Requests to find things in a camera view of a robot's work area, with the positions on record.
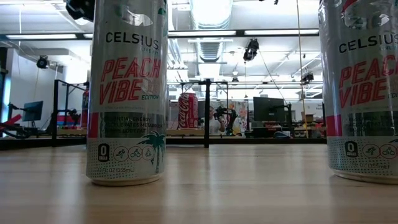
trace white ceiling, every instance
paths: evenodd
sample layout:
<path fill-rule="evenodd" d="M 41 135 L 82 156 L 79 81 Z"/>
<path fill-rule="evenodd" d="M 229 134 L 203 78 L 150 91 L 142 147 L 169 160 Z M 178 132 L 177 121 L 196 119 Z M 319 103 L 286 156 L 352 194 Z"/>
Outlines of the white ceiling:
<path fill-rule="evenodd" d="M 2 4 L 0 0 L 0 33 L 65 33 L 65 32 L 92 32 L 92 23 L 79 25 L 70 18 L 65 10 L 65 4 Z M 62 3 L 62 1 L 43 0 L 47 3 Z M 192 29 L 188 0 L 173 0 L 173 24 L 177 30 Z M 318 0 L 299 0 L 300 28 L 318 28 Z M 258 0 L 234 1 L 230 29 L 297 29 L 296 0 L 279 0 L 274 5 L 273 0 L 259 2 Z M 244 76 L 243 49 L 249 42 L 249 38 L 233 38 L 232 43 L 227 43 L 224 49 L 223 61 L 220 70 L 221 79 L 231 81 L 232 72 L 236 68 L 239 76 Z M 276 81 L 291 81 L 291 75 L 300 69 L 300 52 L 298 37 L 261 37 L 259 54 L 252 62 L 246 65 L 247 81 L 263 81 L 267 77 L 267 65 Z M 90 61 L 90 41 L 35 41 L 22 42 L 23 49 L 54 49 L 65 48 L 77 54 L 86 61 Z M 193 44 L 187 39 L 178 39 L 178 45 L 184 61 L 189 68 L 188 76 L 194 78 L 197 74 L 197 66 L 192 63 L 196 60 Z M 316 80 L 322 80 L 320 60 L 314 59 L 320 53 L 319 37 L 302 37 L 302 52 L 306 57 L 302 58 L 301 65 L 311 62 L 308 68 L 316 76 Z M 296 73 L 296 80 L 300 79 L 300 73 Z"/>

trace person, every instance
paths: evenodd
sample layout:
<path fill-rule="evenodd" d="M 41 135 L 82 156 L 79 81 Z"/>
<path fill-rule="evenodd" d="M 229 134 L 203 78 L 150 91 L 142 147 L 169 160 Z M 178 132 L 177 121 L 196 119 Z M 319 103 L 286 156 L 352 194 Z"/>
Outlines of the person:
<path fill-rule="evenodd" d="M 220 132 L 223 133 L 225 131 L 225 125 L 223 122 L 223 117 L 219 117 L 218 120 L 214 119 L 215 110 L 211 106 L 209 113 L 209 134 L 217 135 Z"/>

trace celsius can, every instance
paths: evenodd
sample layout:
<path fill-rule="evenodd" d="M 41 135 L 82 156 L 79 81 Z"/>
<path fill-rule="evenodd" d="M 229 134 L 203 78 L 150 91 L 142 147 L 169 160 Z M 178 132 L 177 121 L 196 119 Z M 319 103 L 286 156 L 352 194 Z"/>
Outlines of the celsius can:
<path fill-rule="evenodd" d="M 83 101 L 81 104 L 81 118 L 80 118 L 80 128 L 87 129 L 88 123 L 88 101 L 90 96 L 90 83 L 86 82 L 84 84 L 86 86 L 86 90 L 83 92 Z"/>
<path fill-rule="evenodd" d="M 329 165 L 398 184 L 398 3 L 323 0 L 319 10 Z"/>
<path fill-rule="evenodd" d="M 178 127 L 198 128 L 198 98 L 195 93 L 181 93 L 178 98 Z"/>
<path fill-rule="evenodd" d="M 164 171 L 166 0 L 97 0 L 87 176 L 136 185 Z"/>

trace desk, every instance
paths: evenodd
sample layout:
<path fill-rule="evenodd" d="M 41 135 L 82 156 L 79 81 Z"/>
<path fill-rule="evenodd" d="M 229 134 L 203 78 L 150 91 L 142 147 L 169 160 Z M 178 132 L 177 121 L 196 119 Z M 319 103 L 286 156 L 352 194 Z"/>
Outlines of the desk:
<path fill-rule="evenodd" d="M 335 177 L 326 145 L 167 148 L 153 184 L 99 187 L 85 147 L 0 151 L 1 223 L 398 223 L 396 186 Z"/>

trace ceiling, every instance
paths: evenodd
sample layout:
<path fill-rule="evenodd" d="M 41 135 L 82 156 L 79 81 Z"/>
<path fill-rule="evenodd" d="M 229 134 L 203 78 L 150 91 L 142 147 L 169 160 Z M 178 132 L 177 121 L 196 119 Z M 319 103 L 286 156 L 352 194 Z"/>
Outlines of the ceiling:
<path fill-rule="evenodd" d="M 33 1 L 5 1 L 0 0 L 0 34 L 38 34 L 38 33 L 67 33 L 92 32 L 90 22 L 74 21 L 65 9 L 65 3 L 59 0 Z M 173 25 L 176 30 L 190 30 L 192 28 L 189 0 L 172 0 Z M 318 28 L 318 1 L 298 0 L 301 29 Z M 216 13 L 218 9 L 209 9 L 207 13 Z M 259 2 L 257 0 L 235 0 L 229 29 L 298 29 L 296 0 L 279 0 L 274 5 L 273 0 Z M 225 43 L 224 54 L 220 61 L 220 75 L 217 80 L 231 81 L 233 71 L 238 72 L 239 81 L 261 82 L 291 82 L 299 81 L 300 68 L 311 71 L 315 81 L 322 81 L 320 66 L 319 37 L 260 37 L 258 38 L 260 54 L 246 64 L 243 63 L 243 52 L 250 38 L 233 37 Z M 195 44 L 188 43 L 188 39 L 177 39 L 185 65 L 188 67 L 188 79 L 201 79 L 198 72 Z M 18 42 L 3 42 L 3 46 L 19 48 Z M 78 60 L 91 61 L 89 40 L 62 41 L 30 41 L 21 42 L 21 48 L 28 55 L 35 57 L 36 49 L 68 49 Z"/>

